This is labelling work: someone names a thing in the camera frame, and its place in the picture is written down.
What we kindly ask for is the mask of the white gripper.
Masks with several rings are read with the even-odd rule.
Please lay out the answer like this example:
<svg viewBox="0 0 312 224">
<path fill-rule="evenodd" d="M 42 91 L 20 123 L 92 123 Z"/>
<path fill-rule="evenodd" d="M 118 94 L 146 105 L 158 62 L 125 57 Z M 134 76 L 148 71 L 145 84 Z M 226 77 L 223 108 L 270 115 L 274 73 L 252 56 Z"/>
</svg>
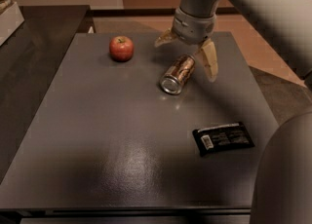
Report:
<svg viewBox="0 0 312 224">
<path fill-rule="evenodd" d="M 206 76 L 214 82 L 218 74 L 215 43 L 210 39 L 214 32 L 216 14 L 208 18 L 197 18 L 185 13 L 181 8 L 175 10 L 172 29 L 164 31 L 154 42 L 158 48 L 173 42 L 176 38 L 189 45 L 199 45 L 199 58 Z"/>
</svg>

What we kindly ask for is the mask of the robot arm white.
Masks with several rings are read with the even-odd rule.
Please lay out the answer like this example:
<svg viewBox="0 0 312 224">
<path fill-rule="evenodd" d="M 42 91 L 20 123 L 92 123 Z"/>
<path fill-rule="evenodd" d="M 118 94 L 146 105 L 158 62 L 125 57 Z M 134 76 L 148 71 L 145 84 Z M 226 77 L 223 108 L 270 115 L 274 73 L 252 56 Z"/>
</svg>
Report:
<svg viewBox="0 0 312 224">
<path fill-rule="evenodd" d="M 312 0 L 228 0 L 306 86 L 312 83 Z M 216 75 L 210 46 L 218 0 L 181 0 L 171 29 L 156 46 L 178 39 L 196 45 L 208 76 Z M 312 110 L 285 121 L 258 166 L 250 224 L 312 224 Z"/>
</svg>

